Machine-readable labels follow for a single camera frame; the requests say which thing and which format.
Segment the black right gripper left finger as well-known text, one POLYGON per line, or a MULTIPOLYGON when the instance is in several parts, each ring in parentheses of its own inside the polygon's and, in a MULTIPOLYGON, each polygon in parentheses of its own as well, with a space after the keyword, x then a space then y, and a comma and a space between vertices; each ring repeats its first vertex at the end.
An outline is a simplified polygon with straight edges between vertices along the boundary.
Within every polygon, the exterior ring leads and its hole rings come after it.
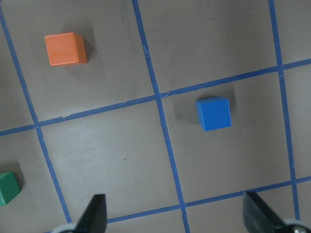
POLYGON ((107 210, 105 194, 92 197, 87 208, 76 225, 78 233, 104 233, 107 228, 107 210))

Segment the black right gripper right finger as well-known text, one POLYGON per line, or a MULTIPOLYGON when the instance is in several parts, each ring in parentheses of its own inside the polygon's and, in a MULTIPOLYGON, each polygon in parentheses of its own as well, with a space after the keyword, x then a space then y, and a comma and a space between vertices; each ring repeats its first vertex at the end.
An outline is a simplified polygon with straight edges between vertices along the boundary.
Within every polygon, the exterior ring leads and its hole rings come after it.
POLYGON ((244 193, 242 217, 249 233, 290 232, 290 226, 256 192, 244 193))

